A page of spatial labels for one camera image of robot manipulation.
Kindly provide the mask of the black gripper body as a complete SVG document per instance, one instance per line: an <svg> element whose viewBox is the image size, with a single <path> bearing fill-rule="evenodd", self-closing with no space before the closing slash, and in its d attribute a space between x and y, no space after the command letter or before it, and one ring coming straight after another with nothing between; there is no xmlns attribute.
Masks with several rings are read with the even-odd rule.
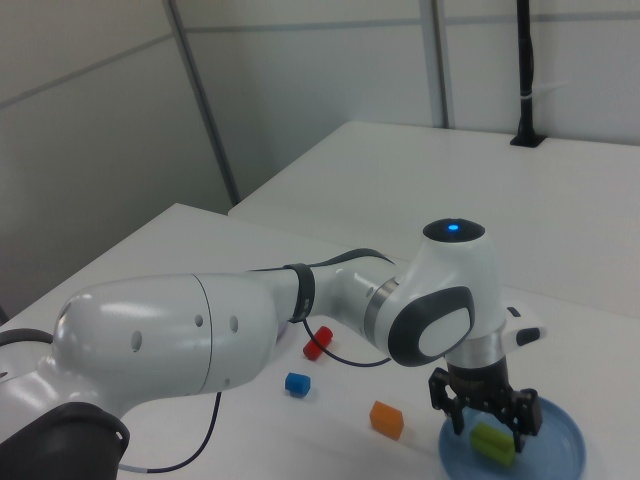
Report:
<svg viewBox="0 0 640 480"><path fill-rule="evenodd" d="M499 397L510 388L506 358L479 368L447 364L450 386L459 396L472 401Z"/></svg>

